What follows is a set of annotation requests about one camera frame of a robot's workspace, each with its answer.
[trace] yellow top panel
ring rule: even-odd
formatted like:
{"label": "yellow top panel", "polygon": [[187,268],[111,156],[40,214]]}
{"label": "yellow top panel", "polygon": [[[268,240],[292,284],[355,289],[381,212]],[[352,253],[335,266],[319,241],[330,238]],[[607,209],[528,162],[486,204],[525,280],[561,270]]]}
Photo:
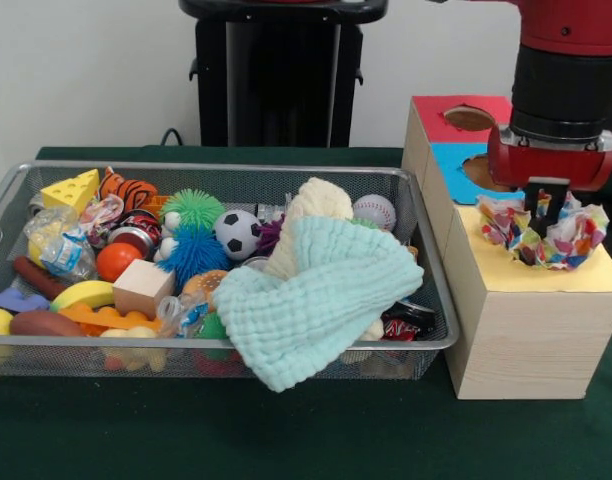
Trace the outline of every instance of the yellow top panel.
{"label": "yellow top panel", "polygon": [[612,259],[600,245],[572,272],[529,267],[480,232],[475,207],[456,207],[486,289],[493,292],[612,292]]}
{"label": "yellow top panel", "polygon": [[42,189],[42,200],[46,208],[68,205],[81,214],[99,188],[99,172],[89,170],[75,178],[54,183]]}

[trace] colorful tissue paper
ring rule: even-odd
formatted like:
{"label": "colorful tissue paper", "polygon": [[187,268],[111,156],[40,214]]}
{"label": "colorful tissue paper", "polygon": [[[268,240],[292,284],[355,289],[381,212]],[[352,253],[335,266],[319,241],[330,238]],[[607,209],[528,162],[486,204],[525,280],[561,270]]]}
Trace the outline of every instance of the colorful tissue paper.
{"label": "colorful tissue paper", "polygon": [[[540,194],[538,218],[548,209],[550,196]],[[606,237],[608,217],[601,206],[582,207],[568,192],[557,224],[548,227],[546,238],[528,226],[531,213],[524,210],[522,199],[496,200],[478,197],[482,213],[481,231],[495,245],[504,245],[517,260],[526,265],[549,270],[574,270],[592,255]]]}

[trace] black cable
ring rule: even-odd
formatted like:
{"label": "black cable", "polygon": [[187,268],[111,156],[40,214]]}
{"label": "black cable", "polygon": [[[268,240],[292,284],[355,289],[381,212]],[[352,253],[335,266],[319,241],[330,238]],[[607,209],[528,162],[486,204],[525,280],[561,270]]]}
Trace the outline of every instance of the black cable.
{"label": "black cable", "polygon": [[168,141],[168,137],[170,137],[171,134],[175,136],[175,139],[177,140],[177,144],[179,146],[183,146],[184,145],[184,142],[182,140],[182,136],[179,134],[179,132],[175,128],[169,128],[168,130],[166,130],[166,133],[162,137],[162,141],[161,141],[160,145],[166,145],[166,142]]}

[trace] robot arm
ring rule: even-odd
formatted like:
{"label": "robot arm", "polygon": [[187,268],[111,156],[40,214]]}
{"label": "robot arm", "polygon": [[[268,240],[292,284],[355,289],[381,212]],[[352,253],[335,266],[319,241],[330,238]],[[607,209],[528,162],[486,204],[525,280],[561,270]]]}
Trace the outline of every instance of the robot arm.
{"label": "robot arm", "polygon": [[533,214],[540,190],[552,195],[533,225],[544,235],[568,189],[598,190],[612,170],[612,0],[501,1],[520,10],[521,43],[510,125],[491,131],[489,165],[496,183],[525,190]]}

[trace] blue square panel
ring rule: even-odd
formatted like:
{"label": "blue square panel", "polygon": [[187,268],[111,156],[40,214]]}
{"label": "blue square panel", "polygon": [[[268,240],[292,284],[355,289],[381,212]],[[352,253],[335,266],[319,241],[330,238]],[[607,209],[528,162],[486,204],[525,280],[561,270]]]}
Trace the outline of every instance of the blue square panel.
{"label": "blue square panel", "polygon": [[486,153],[485,143],[434,143],[432,145],[435,161],[444,176],[451,198],[460,205],[475,205],[478,195],[486,195],[500,200],[524,198],[521,190],[512,193],[493,192],[475,185],[462,167],[462,164],[475,155]]}

